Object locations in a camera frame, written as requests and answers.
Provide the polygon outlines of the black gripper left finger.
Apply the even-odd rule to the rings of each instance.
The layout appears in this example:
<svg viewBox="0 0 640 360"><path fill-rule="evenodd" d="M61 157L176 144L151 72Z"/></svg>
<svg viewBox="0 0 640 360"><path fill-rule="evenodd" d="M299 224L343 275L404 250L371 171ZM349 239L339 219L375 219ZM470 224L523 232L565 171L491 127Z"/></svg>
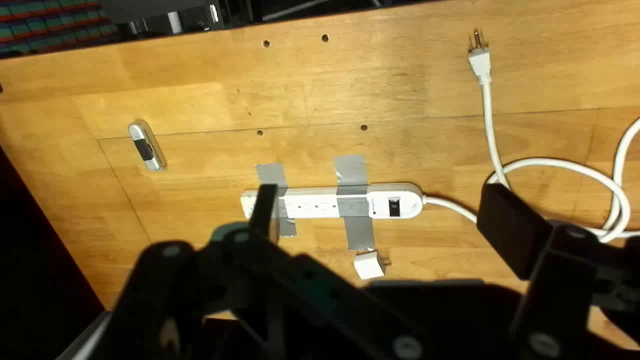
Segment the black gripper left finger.
<svg viewBox="0 0 640 360"><path fill-rule="evenodd" d="M256 194L251 229L266 240L278 236L278 187L262 184Z"/></svg>

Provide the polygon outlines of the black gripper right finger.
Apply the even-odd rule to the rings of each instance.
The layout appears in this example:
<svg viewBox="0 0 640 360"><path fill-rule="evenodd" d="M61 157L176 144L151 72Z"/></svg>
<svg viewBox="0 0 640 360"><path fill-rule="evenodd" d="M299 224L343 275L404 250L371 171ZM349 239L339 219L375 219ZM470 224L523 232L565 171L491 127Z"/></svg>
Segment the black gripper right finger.
<svg viewBox="0 0 640 360"><path fill-rule="evenodd" d="M477 229L520 281L533 277L553 232L553 227L504 184L483 187Z"/></svg>

